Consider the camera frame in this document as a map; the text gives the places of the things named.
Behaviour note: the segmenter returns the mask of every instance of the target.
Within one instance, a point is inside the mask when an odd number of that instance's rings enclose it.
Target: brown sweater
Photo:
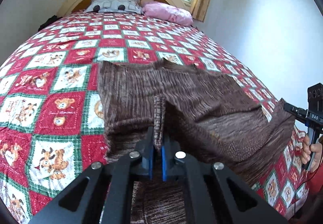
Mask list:
[[[154,126],[157,150],[163,130],[169,130],[183,151],[202,162],[223,162],[249,185],[279,158],[295,121],[283,110],[284,100],[268,123],[261,105],[230,76],[165,59],[149,65],[101,62],[98,91],[109,161],[131,151]],[[185,223],[183,210],[176,183],[135,187],[132,221]]]

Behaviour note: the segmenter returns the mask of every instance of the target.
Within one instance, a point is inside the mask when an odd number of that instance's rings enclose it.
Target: red and white checkered quilt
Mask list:
[[[105,163],[98,62],[162,57],[227,73],[271,119],[271,92],[198,30],[135,14],[73,13],[20,45],[0,70],[0,196],[18,222],[27,223],[91,162]],[[295,128],[277,164],[252,187],[282,215],[306,192],[298,188],[303,137]]]

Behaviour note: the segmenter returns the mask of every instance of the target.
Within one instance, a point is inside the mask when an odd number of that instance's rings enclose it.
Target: finger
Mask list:
[[[307,145],[303,145],[303,151],[309,155],[311,154],[311,150],[310,150],[309,146],[307,146]]]
[[[302,164],[306,164],[307,163],[307,161],[306,161],[306,159],[305,158],[301,158],[301,162],[302,162]]]
[[[321,143],[318,143],[318,144],[312,144],[310,146],[310,150],[312,152],[318,152],[318,153],[321,153],[322,151],[322,144]]]
[[[306,145],[308,145],[308,146],[309,146],[309,137],[308,137],[308,135],[307,135],[307,134],[305,135],[305,138],[304,138],[304,140],[303,140],[303,143],[305,143]]]
[[[306,160],[306,162],[308,162],[311,159],[311,157],[308,154],[306,154],[304,151],[302,152],[302,157]]]

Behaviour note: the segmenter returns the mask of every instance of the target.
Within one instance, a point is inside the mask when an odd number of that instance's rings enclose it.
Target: hand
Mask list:
[[[303,148],[302,148],[302,154],[301,154],[301,161],[303,164],[306,164],[308,161],[310,161],[311,157],[310,154],[311,152],[316,152],[314,156],[314,161],[311,165],[310,172],[314,172],[317,170],[317,168],[320,165],[321,162],[321,157],[322,157],[322,144],[317,143],[317,144],[312,144],[311,146],[309,145],[309,137],[306,134],[304,141],[303,141]]]

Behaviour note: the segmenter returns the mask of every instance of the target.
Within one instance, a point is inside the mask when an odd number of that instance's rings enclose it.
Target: red sleeve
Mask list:
[[[307,179],[310,179],[311,177],[313,177],[313,175],[315,174],[315,172],[313,173],[308,173],[307,174]],[[318,171],[316,172],[315,176],[307,182],[308,186],[309,186],[309,193],[310,194],[317,194],[322,186],[323,186],[323,165],[321,163],[321,165],[319,166]]]

